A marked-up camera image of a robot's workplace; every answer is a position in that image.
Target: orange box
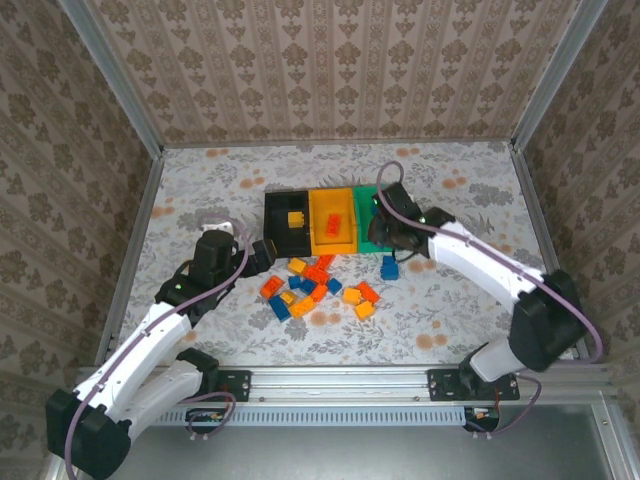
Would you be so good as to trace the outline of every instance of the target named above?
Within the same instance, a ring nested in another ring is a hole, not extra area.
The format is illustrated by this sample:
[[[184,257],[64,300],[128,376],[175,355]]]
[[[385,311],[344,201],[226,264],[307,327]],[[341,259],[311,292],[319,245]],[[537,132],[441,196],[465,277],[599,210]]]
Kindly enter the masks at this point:
[[[324,270],[326,272],[329,266],[331,265],[331,263],[333,262],[334,258],[336,258],[335,255],[320,255],[320,258],[318,258],[318,261],[316,262],[315,266],[318,267],[320,270]]]
[[[289,312],[291,312],[291,315],[293,315],[295,318],[300,318],[305,313],[309,313],[311,310],[313,310],[313,307],[315,306],[316,302],[313,301],[313,298],[304,297],[295,305],[291,305],[289,307]]]
[[[373,305],[375,305],[375,303],[380,300],[380,295],[378,295],[367,282],[360,282],[356,288],[360,290],[362,298],[364,298],[368,302],[371,302]]]
[[[320,270],[315,265],[307,267],[302,275],[309,280],[313,280],[318,285],[325,285],[330,278],[327,272],[325,272],[324,270]]]
[[[311,298],[314,302],[318,303],[324,298],[328,291],[329,287],[327,287],[326,285],[318,285],[313,289],[313,292],[311,292]]]
[[[340,230],[327,235],[329,216],[340,215]],[[312,255],[358,253],[358,223],[350,188],[309,190]]]
[[[262,288],[260,289],[260,295],[264,298],[269,299],[275,295],[275,293],[280,290],[280,287],[284,285],[284,280],[276,277],[275,275],[267,280]]]

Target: lego brick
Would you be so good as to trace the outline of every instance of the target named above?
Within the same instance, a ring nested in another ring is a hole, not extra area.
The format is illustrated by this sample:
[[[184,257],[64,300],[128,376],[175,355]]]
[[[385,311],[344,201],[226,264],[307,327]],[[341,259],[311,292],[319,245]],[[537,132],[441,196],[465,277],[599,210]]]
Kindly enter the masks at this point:
[[[378,207],[373,203],[375,186],[353,187],[353,201],[358,224],[358,253],[390,252],[390,248],[380,248],[369,241],[369,224]]]
[[[340,224],[342,223],[342,215],[332,213],[327,221],[327,236],[337,237],[340,234]]]
[[[360,290],[362,298],[364,298],[368,302],[371,302],[373,305],[375,305],[376,302],[380,300],[380,295],[378,295],[367,282],[360,282],[356,288]]]
[[[273,297],[278,290],[280,290],[282,285],[284,285],[284,280],[274,275],[262,286],[260,289],[260,295],[269,299]]]
[[[314,288],[316,288],[316,282],[308,278],[305,278],[300,284],[300,290],[302,290],[307,295],[310,295],[311,292],[313,292]]]
[[[280,294],[280,298],[284,301],[284,303],[287,304],[287,306],[290,306],[296,303],[298,296],[291,290],[287,290],[286,292]]]
[[[331,294],[335,295],[342,288],[342,284],[335,278],[332,278],[331,280],[329,280],[329,282],[327,282],[327,287],[329,288]]]
[[[304,215],[302,212],[289,212],[287,214],[287,221],[289,222],[289,228],[304,227]]]
[[[400,277],[398,265],[383,265],[380,269],[380,276],[383,280],[397,280]]]
[[[324,270],[320,270],[318,267],[307,267],[304,271],[304,276],[316,283],[324,285],[329,281],[329,274]]]
[[[342,300],[344,303],[357,305],[360,303],[360,300],[362,300],[362,294],[357,288],[345,288],[342,294]]]
[[[296,275],[302,275],[302,272],[307,268],[307,264],[299,258],[292,258],[289,265],[287,265],[287,268],[290,272],[295,273]]]
[[[313,255],[358,253],[358,225],[350,188],[309,190],[309,215]],[[330,215],[342,217],[336,236],[327,235]]]
[[[376,309],[373,308],[373,304],[368,301],[362,302],[360,305],[357,305],[355,310],[356,310],[356,315],[358,316],[361,322],[369,318],[376,311]]]
[[[316,288],[313,289],[313,292],[311,292],[311,298],[313,298],[314,302],[318,303],[320,300],[324,298],[328,290],[329,290],[329,287],[327,287],[326,285],[318,285]]]
[[[289,277],[289,288],[300,288],[300,285],[302,285],[302,277],[298,275]]]
[[[309,192],[268,192],[264,194],[264,238],[273,241],[278,258],[311,256],[311,225],[289,228],[289,212],[302,212],[309,219]]]
[[[289,307],[289,311],[294,318],[300,318],[305,313],[309,313],[316,306],[316,302],[313,301],[311,297],[304,297],[298,303],[291,305]]]
[[[275,296],[269,299],[269,305],[273,309],[274,313],[278,317],[278,320],[284,322],[288,318],[291,318],[291,312],[287,308],[287,304],[279,296]]]
[[[336,258],[335,255],[320,255],[315,266],[320,270],[324,270],[326,272],[329,269],[329,266],[333,262],[334,258]]]

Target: yellow box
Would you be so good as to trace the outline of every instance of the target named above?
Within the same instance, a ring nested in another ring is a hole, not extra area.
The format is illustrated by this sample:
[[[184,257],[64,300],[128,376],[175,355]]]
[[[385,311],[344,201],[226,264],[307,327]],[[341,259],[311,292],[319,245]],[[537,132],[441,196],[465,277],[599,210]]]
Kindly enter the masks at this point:
[[[360,321],[369,318],[375,311],[376,309],[373,308],[373,304],[371,302],[362,302],[360,305],[356,306],[356,315],[358,315]]]
[[[340,215],[340,231],[327,235],[329,215]],[[312,255],[358,253],[358,224],[350,188],[309,190]]]
[[[291,261],[289,262],[288,268],[291,272],[295,273],[296,275],[302,275],[305,268],[307,268],[307,264],[302,260],[300,260],[299,258],[292,258]]]
[[[302,212],[289,212],[287,220],[289,221],[289,228],[304,227],[304,214]]]
[[[298,296],[293,293],[291,290],[287,290],[286,292],[280,294],[280,298],[287,304],[288,307],[296,303]]]
[[[362,293],[360,293],[360,290],[357,288],[345,288],[342,300],[344,303],[357,305],[360,303],[360,300],[362,300]]]
[[[294,318],[300,318],[305,313],[309,313],[311,310],[313,310],[313,307],[315,306],[316,302],[313,301],[313,298],[304,297],[295,305],[291,305],[289,307],[289,311],[291,312],[291,315],[294,316]]]

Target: gray metal panel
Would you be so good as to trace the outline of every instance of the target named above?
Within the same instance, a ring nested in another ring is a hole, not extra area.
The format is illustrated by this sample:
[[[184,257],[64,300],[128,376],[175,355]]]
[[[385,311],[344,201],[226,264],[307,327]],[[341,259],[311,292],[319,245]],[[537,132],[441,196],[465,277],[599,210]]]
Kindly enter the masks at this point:
[[[136,216],[136,221],[133,225],[131,238],[129,238],[127,253],[124,256],[122,269],[120,270],[120,276],[118,277],[118,283],[116,284],[116,289],[113,293],[113,298],[111,299],[111,307],[109,308],[107,321],[105,322],[104,330],[102,331],[102,338],[100,339],[100,346],[98,347],[98,353],[96,354],[95,365],[102,365],[104,363],[109,349],[109,344],[112,340],[115,342],[114,338],[120,332],[120,326],[124,320],[124,315],[127,311],[127,303],[129,302],[129,296],[131,295],[133,279],[135,278],[136,271],[138,270],[138,260],[140,259],[140,253],[142,252],[142,246],[144,245],[144,236],[147,233],[147,226],[149,225],[149,218],[151,218],[153,203],[156,199],[160,179],[162,178],[163,167],[164,160],[162,159],[158,159],[151,165],[147,185],[145,186],[144,194],[140,201],[138,215]]]
[[[461,427],[228,428],[190,441],[151,428],[113,480],[614,478],[590,407],[538,407],[492,440]]]
[[[156,131],[151,118],[147,115],[143,103],[136,95],[127,79],[126,70],[118,63],[109,48],[102,30],[91,14],[86,1],[60,0],[60,5],[69,16],[71,23],[78,31],[93,61],[98,65],[109,87],[113,90],[120,106],[127,114],[138,137],[155,161],[161,155],[161,137]]]
[[[516,150],[523,150],[529,142],[606,4],[607,0],[580,2],[513,132]]]

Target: table surface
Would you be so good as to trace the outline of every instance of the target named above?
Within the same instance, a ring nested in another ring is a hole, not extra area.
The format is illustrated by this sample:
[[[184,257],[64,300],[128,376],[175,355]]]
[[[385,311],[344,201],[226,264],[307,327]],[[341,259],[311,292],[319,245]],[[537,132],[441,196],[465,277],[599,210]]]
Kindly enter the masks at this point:
[[[160,285],[193,256],[197,219],[222,213],[262,237],[264,192],[373,184],[398,160],[404,185],[426,210],[439,206],[505,254],[543,268],[506,142],[261,146],[165,151],[165,167],[147,229],[120,342],[153,303]],[[397,173],[389,169],[386,181]],[[380,278],[381,254],[338,256],[329,273],[345,286],[367,281],[382,297],[360,322],[353,307],[328,295],[302,319],[280,323],[260,297],[271,275],[286,279],[285,259],[241,279],[174,349],[193,346],[223,365],[373,365],[457,363],[508,333],[510,316],[460,273],[424,258]]]

